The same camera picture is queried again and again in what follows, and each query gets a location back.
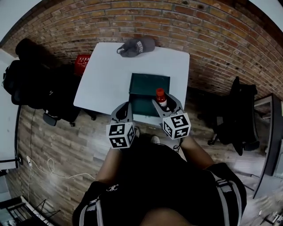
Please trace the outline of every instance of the white cable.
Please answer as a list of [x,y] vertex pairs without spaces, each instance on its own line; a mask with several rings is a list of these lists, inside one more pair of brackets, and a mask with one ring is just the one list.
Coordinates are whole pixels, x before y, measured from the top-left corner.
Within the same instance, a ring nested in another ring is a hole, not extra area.
[[[49,167],[49,161],[50,161],[50,160],[52,160],[52,162],[53,162],[53,170],[51,170],[51,168]],[[64,178],[64,179],[70,179],[70,178],[72,178],[72,177],[81,176],[81,175],[88,175],[88,176],[90,176],[92,179],[95,180],[95,178],[94,178],[92,175],[88,174],[88,173],[80,173],[80,174],[73,175],[73,176],[70,176],[70,177],[63,177],[63,176],[59,176],[59,175],[55,174],[55,173],[54,173],[54,171],[55,171],[55,163],[54,163],[54,160],[53,160],[52,158],[49,158],[49,159],[47,160],[47,166],[48,166],[48,169],[49,169],[49,172],[50,172],[50,173],[46,173],[46,172],[42,171],[42,170],[37,166],[37,164],[36,164],[36,162],[35,162],[34,160],[31,159],[31,161],[35,164],[35,166],[38,168],[39,171],[41,171],[42,173],[47,174],[47,175],[55,175],[55,176],[57,176],[57,177]],[[34,176],[33,166],[31,167],[31,172],[30,172],[30,175],[29,175],[29,181],[28,181],[28,183],[27,183],[27,199],[28,199],[28,202],[30,202],[29,187],[30,187],[30,185],[32,184],[32,183],[30,183],[30,180],[31,180],[32,177]]]

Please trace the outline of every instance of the green box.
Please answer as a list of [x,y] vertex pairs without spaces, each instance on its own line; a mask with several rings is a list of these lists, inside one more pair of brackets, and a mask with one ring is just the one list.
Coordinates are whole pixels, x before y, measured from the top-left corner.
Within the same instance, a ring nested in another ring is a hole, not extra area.
[[169,93],[170,77],[132,73],[129,102],[132,104],[133,114],[159,117],[152,104],[157,88],[163,88]]

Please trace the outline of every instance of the red box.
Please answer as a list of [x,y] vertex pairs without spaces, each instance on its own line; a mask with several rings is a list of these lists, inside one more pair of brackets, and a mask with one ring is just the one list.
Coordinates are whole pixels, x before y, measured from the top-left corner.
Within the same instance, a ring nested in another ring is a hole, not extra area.
[[90,55],[78,55],[75,61],[75,74],[79,76],[83,76],[84,70],[88,64]]

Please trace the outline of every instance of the white marker cube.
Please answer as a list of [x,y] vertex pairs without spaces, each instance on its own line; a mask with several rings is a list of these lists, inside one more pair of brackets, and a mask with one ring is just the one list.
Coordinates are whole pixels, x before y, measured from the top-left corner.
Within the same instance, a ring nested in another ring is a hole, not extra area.
[[162,127],[171,139],[179,139],[189,135],[191,122],[187,113],[163,118]]
[[129,148],[135,136],[134,124],[109,124],[106,126],[106,135],[113,149]]

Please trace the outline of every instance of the red bottle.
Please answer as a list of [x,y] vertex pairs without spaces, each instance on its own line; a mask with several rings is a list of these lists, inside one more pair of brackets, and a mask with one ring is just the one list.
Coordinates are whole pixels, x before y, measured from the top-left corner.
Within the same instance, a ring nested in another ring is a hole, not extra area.
[[167,100],[164,93],[164,89],[158,88],[156,89],[156,101],[160,104],[161,107],[166,108],[167,107]]

